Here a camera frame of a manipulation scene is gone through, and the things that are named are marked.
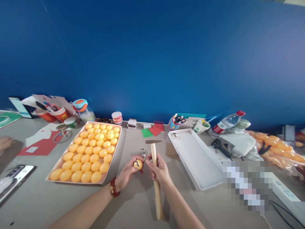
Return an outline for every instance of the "hand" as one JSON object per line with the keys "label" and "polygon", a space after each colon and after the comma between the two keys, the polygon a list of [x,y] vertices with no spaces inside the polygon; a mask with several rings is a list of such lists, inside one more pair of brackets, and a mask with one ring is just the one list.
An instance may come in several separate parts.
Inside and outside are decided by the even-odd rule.
{"label": "hand", "polygon": [[167,165],[160,154],[157,154],[157,164],[158,166],[154,165],[154,163],[150,162],[149,160],[152,159],[152,154],[147,156],[146,164],[149,167],[150,175],[153,180],[156,178],[158,179],[160,186],[162,189],[165,187],[173,185],[173,181],[171,176],[169,175]]}
{"label": "hand", "polygon": [[0,139],[0,151],[5,150],[6,148],[10,147],[13,140],[8,137],[4,137]]}
{"label": "hand", "polygon": [[144,159],[140,155],[134,156],[129,162],[126,163],[120,175],[115,179],[115,187],[117,192],[120,192],[122,189],[126,188],[130,178],[132,178],[133,174],[138,171],[138,169],[133,166],[133,163],[136,160],[140,160],[142,163],[144,163]]}

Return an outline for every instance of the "hammer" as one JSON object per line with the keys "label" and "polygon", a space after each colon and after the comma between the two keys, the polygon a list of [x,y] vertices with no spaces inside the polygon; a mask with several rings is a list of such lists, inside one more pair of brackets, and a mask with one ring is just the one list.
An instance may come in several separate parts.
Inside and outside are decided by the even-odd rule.
{"label": "hammer", "polygon": [[[156,152],[156,145],[155,143],[158,143],[161,141],[158,140],[146,140],[146,144],[151,144],[152,149],[152,161],[153,163],[158,166],[157,164],[157,152]],[[160,193],[160,183],[155,177],[155,180],[153,182],[154,188],[155,188],[155,199],[156,199],[156,214],[157,214],[157,220],[164,220],[162,205],[161,205],[161,193]]]}

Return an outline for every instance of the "red cup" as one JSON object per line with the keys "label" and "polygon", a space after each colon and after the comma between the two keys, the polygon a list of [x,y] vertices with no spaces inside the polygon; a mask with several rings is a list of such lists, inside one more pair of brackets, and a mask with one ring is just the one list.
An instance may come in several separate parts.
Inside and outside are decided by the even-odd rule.
{"label": "red cup", "polygon": [[46,120],[47,122],[54,122],[57,120],[57,118],[50,115],[50,113],[48,111],[41,110],[41,112],[40,112],[38,110],[35,110],[34,113],[37,114],[40,118],[43,118],[44,120]]}
{"label": "red cup", "polygon": [[54,116],[55,118],[57,118],[57,120],[61,122],[64,122],[65,119],[70,117],[64,107],[62,107],[59,111],[49,112],[49,114]]}

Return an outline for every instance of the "smartphone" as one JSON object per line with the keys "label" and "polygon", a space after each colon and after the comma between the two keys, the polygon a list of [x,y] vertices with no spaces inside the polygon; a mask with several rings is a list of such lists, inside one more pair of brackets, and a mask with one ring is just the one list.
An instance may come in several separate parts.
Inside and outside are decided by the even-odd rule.
{"label": "smartphone", "polygon": [[21,98],[17,96],[9,96],[9,100],[16,107],[22,117],[24,118],[33,118],[33,115],[29,110],[21,103]]}

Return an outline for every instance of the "cable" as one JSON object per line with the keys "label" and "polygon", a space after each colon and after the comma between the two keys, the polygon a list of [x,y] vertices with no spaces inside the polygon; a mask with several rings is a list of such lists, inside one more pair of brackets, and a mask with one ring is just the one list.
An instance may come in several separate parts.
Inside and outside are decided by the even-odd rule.
{"label": "cable", "polygon": [[[274,204],[276,204],[277,206],[279,206],[281,209],[283,209],[285,212],[287,212],[292,218],[294,218],[299,224],[301,224],[302,227],[304,227],[304,225],[294,216],[292,215],[290,212],[288,212],[285,208],[283,208],[282,206],[280,206],[279,204],[277,204],[276,202],[272,201]],[[282,219],[293,229],[295,229],[293,226],[291,226],[282,216],[282,214],[279,212],[279,210],[275,207],[275,205],[273,205],[273,207],[275,208],[275,210],[277,211],[277,213],[282,217]]]}

